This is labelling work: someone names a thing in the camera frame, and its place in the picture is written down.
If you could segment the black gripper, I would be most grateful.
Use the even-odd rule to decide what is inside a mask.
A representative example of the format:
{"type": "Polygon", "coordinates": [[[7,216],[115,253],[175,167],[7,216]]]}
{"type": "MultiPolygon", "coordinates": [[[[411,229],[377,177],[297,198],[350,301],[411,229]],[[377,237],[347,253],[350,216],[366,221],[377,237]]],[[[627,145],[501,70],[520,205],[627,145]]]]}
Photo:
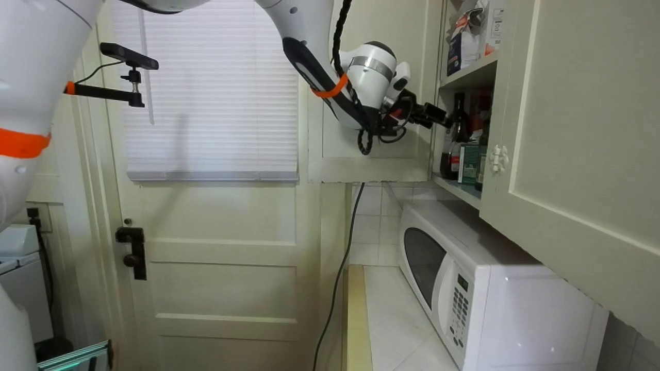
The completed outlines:
{"type": "Polygon", "coordinates": [[[408,124],[420,124],[423,128],[433,128],[446,122],[446,112],[433,102],[420,102],[417,94],[402,91],[395,102],[395,116],[408,124]]]}

